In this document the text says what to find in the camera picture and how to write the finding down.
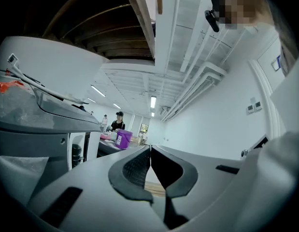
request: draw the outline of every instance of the fluorescent light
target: fluorescent light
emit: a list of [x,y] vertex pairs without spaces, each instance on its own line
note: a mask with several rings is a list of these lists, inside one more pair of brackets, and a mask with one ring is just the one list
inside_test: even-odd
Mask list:
[[87,98],[88,100],[90,100],[90,101],[92,101],[92,102],[94,102],[94,103],[96,103],[95,101],[93,101],[92,99],[90,99],[90,98]]
[[157,99],[156,96],[152,96],[152,97],[151,97],[151,102],[150,102],[150,107],[151,107],[151,108],[155,108],[156,99]]
[[117,106],[115,103],[113,103],[114,106],[118,107],[119,109],[121,109],[119,106]]
[[95,91],[97,91],[101,96],[105,97],[105,95],[102,94],[102,93],[101,93],[95,86],[91,85],[91,87],[92,87]]

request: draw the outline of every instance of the white cable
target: white cable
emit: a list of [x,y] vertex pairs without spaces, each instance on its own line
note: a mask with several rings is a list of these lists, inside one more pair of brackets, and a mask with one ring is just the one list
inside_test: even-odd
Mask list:
[[[10,61],[11,57],[17,59],[17,61],[16,61],[14,64]],[[57,92],[55,92],[55,91],[52,91],[52,90],[50,90],[50,89],[48,89],[48,88],[46,88],[46,87],[43,87],[43,86],[40,85],[40,84],[37,84],[36,82],[32,81],[31,79],[25,77],[24,74],[20,71],[20,69],[17,68],[17,66],[16,66],[16,64],[17,64],[17,62],[18,62],[18,58],[15,57],[14,54],[11,54],[11,56],[8,58],[8,62],[12,65],[12,70],[11,70],[11,72],[12,72],[14,75],[16,75],[18,78],[20,78],[21,80],[23,80],[24,82],[26,82],[26,83],[28,83],[28,84],[31,84],[31,85],[37,87],[38,89],[45,91],[46,93],[49,93],[49,94],[55,95],[55,96],[57,96],[57,97],[60,97],[60,98],[62,98],[62,99],[64,99],[64,100],[68,100],[68,101],[71,101],[71,102],[74,102],[74,103],[77,103],[77,104],[89,104],[89,103],[84,102],[84,101],[81,101],[81,100],[79,100],[79,99],[76,99],[76,98],[70,98],[70,97],[68,97],[68,96],[59,94],[59,93],[57,93]]]

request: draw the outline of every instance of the person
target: person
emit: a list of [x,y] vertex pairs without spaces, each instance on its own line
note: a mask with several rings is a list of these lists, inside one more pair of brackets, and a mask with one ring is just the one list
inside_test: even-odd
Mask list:
[[275,26],[281,42],[280,65],[286,76],[299,56],[299,45],[287,20],[271,0],[212,0],[213,14],[226,28],[263,22]]
[[116,130],[116,129],[125,129],[126,125],[123,121],[123,116],[124,116],[124,113],[123,112],[118,112],[116,113],[117,115],[117,120],[115,120],[113,123],[112,123],[112,131]]
[[102,125],[106,126],[107,125],[107,115],[104,115],[102,119]]

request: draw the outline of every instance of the purple bucket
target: purple bucket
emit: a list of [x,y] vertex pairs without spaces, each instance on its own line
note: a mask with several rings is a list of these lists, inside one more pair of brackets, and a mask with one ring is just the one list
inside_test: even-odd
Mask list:
[[118,130],[115,145],[120,149],[127,149],[132,137],[132,132],[127,130]]

